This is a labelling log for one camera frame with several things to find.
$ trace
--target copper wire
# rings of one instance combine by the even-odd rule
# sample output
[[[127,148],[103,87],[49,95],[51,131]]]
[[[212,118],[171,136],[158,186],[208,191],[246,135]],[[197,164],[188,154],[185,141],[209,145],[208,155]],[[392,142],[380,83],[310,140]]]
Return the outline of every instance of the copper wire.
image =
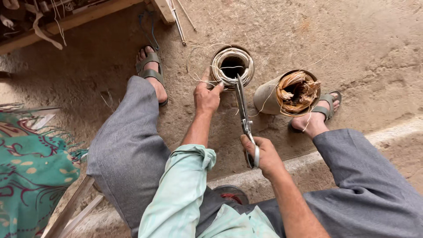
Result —
[[[297,71],[283,77],[276,88],[276,99],[282,110],[295,114],[310,107],[320,88],[320,81],[314,81],[312,77],[303,71]]]

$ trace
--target light green shirt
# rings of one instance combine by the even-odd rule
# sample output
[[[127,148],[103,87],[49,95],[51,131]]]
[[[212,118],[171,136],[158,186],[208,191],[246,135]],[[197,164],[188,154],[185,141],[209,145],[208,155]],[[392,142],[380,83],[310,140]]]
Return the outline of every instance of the light green shirt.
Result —
[[[207,171],[215,163],[214,150],[202,145],[182,145],[173,151],[156,195],[143,214],[138,238],[195,237]],[[199,235],[211,237],[278,238],[278,235],[258,206],[248,215],[239,215],[223,204],[213,223]]]

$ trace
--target metal scissors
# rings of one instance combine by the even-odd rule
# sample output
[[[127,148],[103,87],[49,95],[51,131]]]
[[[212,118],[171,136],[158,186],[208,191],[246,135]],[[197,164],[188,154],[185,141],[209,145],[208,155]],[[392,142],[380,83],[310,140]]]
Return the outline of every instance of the metal scissors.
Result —
[[[239,107],[239,116],[241,117],[241,126],[244,134],[248,136],[250,141],[254,144],[254,157],[250,155],[247,151],[245,151],[245,158],[247,159],[248,166],[253,169],[254,167],[258,168],[258,162],[260,158],[260,149],[255,144],[253,136],[251,134],[251,124],[253,123],[248,119],[247,114],[247,104],[244,98],[244,86],[241,83],[241,78],[239,74],[237,74],[238,83],[235,85],[235,92],[236,92],[236,100],[238,102]]]

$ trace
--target toe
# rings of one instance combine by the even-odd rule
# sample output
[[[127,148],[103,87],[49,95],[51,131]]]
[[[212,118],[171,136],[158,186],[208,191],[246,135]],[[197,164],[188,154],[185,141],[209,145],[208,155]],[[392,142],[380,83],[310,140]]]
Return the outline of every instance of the toe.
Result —
[[[142,49],[142,50],[140,51],[140,56],[141,56],[141,59],[145,59],[145,58],[147,58],[147,56],[146,56],[146,52],[144,51],[144,49]]]
[[[148,55],[148,53],[153,53],[154,50],[153,50],[153,48],[146,46],[146,52],[147,52],[147,55]]]

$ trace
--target trouser leg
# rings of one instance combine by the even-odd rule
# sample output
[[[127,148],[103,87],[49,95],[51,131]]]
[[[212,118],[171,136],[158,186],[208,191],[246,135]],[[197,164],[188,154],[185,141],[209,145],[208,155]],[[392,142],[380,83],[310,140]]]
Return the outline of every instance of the trouser leg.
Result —
[[[423,236],[422,197],[362,133],[328,131],[313,143],[339,188],[304,197],[332,237]]]
[[[136,237],[170,150],[157,134],[159,105],[154,87],[132,76],[117,110],[91,142],[87,174],[94,177]]]

